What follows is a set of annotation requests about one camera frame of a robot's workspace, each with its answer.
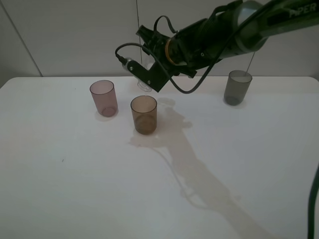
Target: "table surface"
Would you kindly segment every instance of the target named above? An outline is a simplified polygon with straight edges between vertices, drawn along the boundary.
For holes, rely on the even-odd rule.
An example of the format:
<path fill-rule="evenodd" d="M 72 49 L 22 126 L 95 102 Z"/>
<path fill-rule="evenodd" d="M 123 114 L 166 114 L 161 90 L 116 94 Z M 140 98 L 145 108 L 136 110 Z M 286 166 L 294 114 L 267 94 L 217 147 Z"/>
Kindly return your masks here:
<path fill-rule="evenodd" d="M 100 116 L 90 85 L 114 82 Z M 179 77 L 185 89 L 194 79 Z M 135 132 L 133 77 L 14 78 L 0 89 L 0 238 L 300 239 L 319 162 L 319 83 L 254 77 L 223 102 L 227 77 L 191 95 L 168 83 L 158 128 Z"/>

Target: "robotic arm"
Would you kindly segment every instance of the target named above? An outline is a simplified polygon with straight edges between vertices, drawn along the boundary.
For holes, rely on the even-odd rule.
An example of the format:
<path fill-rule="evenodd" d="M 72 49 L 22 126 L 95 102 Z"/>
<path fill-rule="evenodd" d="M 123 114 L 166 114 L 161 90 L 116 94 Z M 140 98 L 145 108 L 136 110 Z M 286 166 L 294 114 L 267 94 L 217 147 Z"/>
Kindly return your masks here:
<path fill-rule="evenodd" d="M 161 17 L 175 34 L 168 37 L 157 31 Z M 171 80 L 182 93 L 196 90 L 215 63 L 224 58 L 258 51 L 268 37 L 319 24 L 319 0 L 272 0 L 262 5 L 254 0 L 237 0 L 217 7 L 209 18 L 175 31 L 166 16 L 157 19 L 154 29 L 141 26 L 137 32 L 144 45 L 123 44 L 116 56 L 125 69 L 159 92 Z M 142 47 L 156 62 L 147 70 L 138 62 L 124 58 L 118 51 L 124 46 Z M 172 76 L 180 73 L 193 78 L 198 69 L 210 66 L 191 91 L 183 91 Z"/>

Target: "gray cup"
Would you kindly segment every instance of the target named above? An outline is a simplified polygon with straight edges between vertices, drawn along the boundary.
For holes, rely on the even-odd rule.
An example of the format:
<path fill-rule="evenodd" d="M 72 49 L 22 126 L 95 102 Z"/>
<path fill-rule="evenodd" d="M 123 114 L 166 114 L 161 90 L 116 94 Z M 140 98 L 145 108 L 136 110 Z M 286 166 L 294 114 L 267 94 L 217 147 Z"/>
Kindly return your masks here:
<path fill-rule="evenodd" d="M 232 71 L 229 73 L 224 100 L 231 106 L 243 102 L 253 77 L 245 71 Z"/>

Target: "black cable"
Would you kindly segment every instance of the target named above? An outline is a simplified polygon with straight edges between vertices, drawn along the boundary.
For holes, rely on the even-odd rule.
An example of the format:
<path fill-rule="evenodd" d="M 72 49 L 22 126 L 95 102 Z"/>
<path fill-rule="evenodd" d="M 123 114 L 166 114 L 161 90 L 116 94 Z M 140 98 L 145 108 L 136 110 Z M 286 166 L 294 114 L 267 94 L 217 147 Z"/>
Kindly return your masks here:
<path fill-rule="evenodd" d="M 240 26 L 237 28 L 236 31 L 234 31 L 229 37 L 228 39 L 225 41 L 225 44 L 222 48 L 220 48 L 219 52 L 216 54 L 215 59 L 212 61 L 212 63 L 208 66 L 207 70 L 205 71 L 205 73 L 203 74 L 203 76 L 200 78 L 200 80 L 197 82 L 197 84 L 189 91 L 185 91 L 182 88 L 180 88 L 175 81 L 171 78 L 171 76 L 168 74 L 167 70 L 165 69 L 165 67 L 162 65 L 162 63 L 157 59 L 157 57 L 146 47 L 137 44 L 137 43 L 126 43 L 123 44 L 121 46 L 119 46 L 116 51 L 115 51 L 115 55 L 117 56 L 117 58 L 123 63 L 125 64 L 125 58 L 120 56 L 118 54 L 118 51 L 125 47 L 125 46 L 138 46 L 141 47 L 144 51 L 146 51 L 148 54 L 152 55 L 154 57 L 154 59 L 156 60 L 156 62 L 159 64 L 159 66 L 162 68 L 163 72 L 166 74 L 167 78 L 171 81 L 171 83 L 174 85 L 174 87 L 180 91 L 183 94 L 190 94 L 193 93 L 194 91 L 196 91 L 198 89 L 198 87 L 203 83 L 203 81 L 205 80 L 206 76 L 209 74 L 209 72 L 211 71 L 211 69 L 214 67 L 214 65 L 218 62 L 220 55 L 223 53 L 223 51 L 225 50 L 225 48 L 227 47 L 227 45 L 229 44 L 229 42 L 233 39 L 233 37 L 239 32 L 241 31 L 247 24 L 249 24 L 252 20 L 254 20 L 255 18 L 257 18 L 258 16 L 260 16 L 261 14 L 263 14 L 265 11 L 267 11 L 268 9 L 270 9 L 271 7 L 273 7 L 274 5 L 281 3 L 285 0 L 272 0 L 270 2 L 268 2 L 267 4 L 263 5 L 260 9 L 258 9 L 256 12 L 254 12 L 249 18 L 247 18 L 242 24 L 240 24 Z"/>
<path fill-rule="evenodd" d="M 315 236 L 315 210 L 316 198 L 319 189 L 319 165 L 313 180 L 313 185 L 310 190 L 308 202 L 308 239 L 314 239 Z"/>
<path fill-rule="evenodd" d="M 159 22 L 159 20 L 160 20 L 162 17 L 165 17 L 165 18 L 166 18 L 166 21 L 167 21 L 167 24 L 168 24 L 168 27 L 169 27 L 170 31 L 171 31 L 172 33 L 174 33 L 174 34 L 177 33 L 177 31 L 175 31 L 173 25 L 171 24 L 169 17 L 168 17 L 168 16 L 165 16 L 165 15 L 160 16 L 158 19 L 156 19 L 156 21 L 155 21 L 155 23 L 154 23 L 154 31 L 157 31 L 157 32 L 158 32 L 158 22 Z"/>

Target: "translucent cup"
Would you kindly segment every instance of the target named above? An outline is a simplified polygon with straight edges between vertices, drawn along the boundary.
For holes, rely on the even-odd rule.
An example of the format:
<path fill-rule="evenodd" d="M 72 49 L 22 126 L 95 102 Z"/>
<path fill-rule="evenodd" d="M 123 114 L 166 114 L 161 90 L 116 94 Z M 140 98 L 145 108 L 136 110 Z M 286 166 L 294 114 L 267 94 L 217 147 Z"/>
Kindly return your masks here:
<path fill-rule="evenodd" d="M 93 83 L 90 91 L 99 114 L 105 117 L 113 116 L 118 110 L 114 84 L 102 80 Z"/>
<path fill-rule="evenodd" d="M 151 96 L 138 96 L 131 102 L 134 126 L 140 134 L 151 134 L 157 126 L 158 103 Z"/>
<path fill-rule="evenodd" d="M 245 71 L 232 71 L 229 73 L 224 100 L 231 106 L 243 102 L 253 77 Z"/>

